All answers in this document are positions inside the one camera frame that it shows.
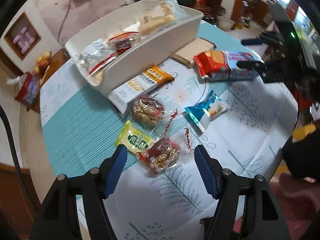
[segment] dark green label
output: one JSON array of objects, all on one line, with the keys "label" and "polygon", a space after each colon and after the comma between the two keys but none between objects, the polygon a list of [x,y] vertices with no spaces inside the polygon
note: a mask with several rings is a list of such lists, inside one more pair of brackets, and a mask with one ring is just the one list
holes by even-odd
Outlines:
[{"label": "dark green label", "polygon": [[140,150],[145,150],[149,147],[147,142],[144,140],[143,134],[139,134],[138,136],[130,134],[128,136],[128,141],[129,141],[129,143],[131,143],[133,146],[139,148]]}]

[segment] black sleeve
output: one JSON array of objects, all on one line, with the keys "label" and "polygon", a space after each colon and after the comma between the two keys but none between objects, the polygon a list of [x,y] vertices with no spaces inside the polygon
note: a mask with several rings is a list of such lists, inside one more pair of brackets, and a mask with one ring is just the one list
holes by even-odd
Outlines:
[{"label": "black sleeve", "polygon": [[320,181],[320,129],[296,143],[292,143],[290,137],[282,152],[289,171],[296,179],[311,177]]}]

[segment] black cable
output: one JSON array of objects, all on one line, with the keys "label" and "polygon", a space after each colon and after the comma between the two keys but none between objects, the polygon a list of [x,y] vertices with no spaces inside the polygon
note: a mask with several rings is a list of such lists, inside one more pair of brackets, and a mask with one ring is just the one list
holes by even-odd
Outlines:
[{"label": "black cable", "polygon": [[294,129],[296,128],[297,126],[297,123],[298,123],[298,119],[299,119],[299,116],[300,116],[300,110],[299,110],[299,95],[300,95],[300,91],[298,91],[298,98],[297,98],[297,103],[298,103],[298,114],[297,114],[297,120],[296,120],[296,123],[293,127],[293,130],[292,130],[292,133],[294,132]]},{"label": "black cable", "polygon": [[63,19],[63,21],[62,21],[61,25],[60,25],[60,29],[59,29],[59,32],[58,32],[57,42],[59,42],[60,34],[61,34],[61,31],[62,31],[62,27],[63,27],[63,25],[64,25],[64,22],[65,22],[65,20],[66,20],[67,16],[68,16],[68,13],[69,13],[69,11],[70,11],[70,5],[71,5],[71,0],[69,0],[67,13],[66,13],[66,15],[65,15],[65,17],[64,17],[64,19]]},{"label": "black cable", "polygon": [[32,201],[32,198],[31,198],[31,196],[29,194],[29,191],[28,191],[28,189],[26,187],[26,184],[25,184],[25,182],[24,182],[24,180],[22,178],[21,169],[20,169],[20,165],[19,165],[19,161],[18,161],[18,157],[17,157],[17,152],[16,152],[16,147],[14,146],[14,141],[13,141],[13,136],[12,136],[10,123],[9,123],[8,117],[5,114],[5,111],[4,111],[4,109],[2,108],[1,105],[0,105],[0,117],[1,117],[1,120],[2,120],[2,122],[4,124],[5,131],[7,132],[8,142],[9,142],[10,151],[11,151],[11,155],[12,155],[12,160],[13,160],[14,166],[16,168],[16,171],[17,171],[17,174],[18,174],[18,178],[19,178],[20,184],[22,186],[23,192],[26,195],[31,207],[33,208],[33,210],[35,212],[37,212],[37,208],[34,205],[34,203]]}]

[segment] red and blue biscuit package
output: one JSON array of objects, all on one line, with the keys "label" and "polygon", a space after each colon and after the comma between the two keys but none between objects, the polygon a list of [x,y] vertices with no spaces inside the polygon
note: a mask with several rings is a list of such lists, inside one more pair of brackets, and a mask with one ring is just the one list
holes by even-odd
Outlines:
[{"label": "red and blue biscuit package", "polygon": [[248,52],[209,50],[194,57],[202,79],[211,81],[252,80],[258,73],[254,70],[240,69],[238,61],[255,60]]},{"label": "red and blue biscuit package", "polygon": [[229,110],[229,106],[211,90],[204,101],[185,107],[185,110],[199,129],[204,132],[212,120]]}]

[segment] table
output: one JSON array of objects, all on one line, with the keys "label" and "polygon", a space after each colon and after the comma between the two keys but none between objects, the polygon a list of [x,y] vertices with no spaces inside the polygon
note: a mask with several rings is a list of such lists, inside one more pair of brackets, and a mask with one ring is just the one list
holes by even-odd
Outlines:
[{"label": "table", "polygon": [[[205,22],[201,22],[198,36],[214,42],[219,50],[249,51]],[[251,82],[203,81],[196,69],[172,59],[163,62],[162,68],[179,73],[172,84],[153,92],[167,108],[177,108],[180,113],[169,136],[189,128],[192,146],[203,144],[222,167],[242,176],[262,174],[271,179],[282,158],[278,150],[290,136],[297,114],[296,101],[288,89],[282,83],[265,85],[260,77]],[[199,134],[183,109],[202,100],[211,89],[230,110]],[[113,154],[125,120],[86,83],[72,60],[44,84],[40,108],[55,175],[82,175]],[[154,178],[145,174],[141,163],[129,153],[114,194],[104,201],[118,239],[200,239],[203,228],[199,220],[214,214],[217,201],[207,194],[194,160]],[[242,215],[243,202],[240,198],[237,217]],[[79,220],[86,225],[81,198],[77,205]]]}]

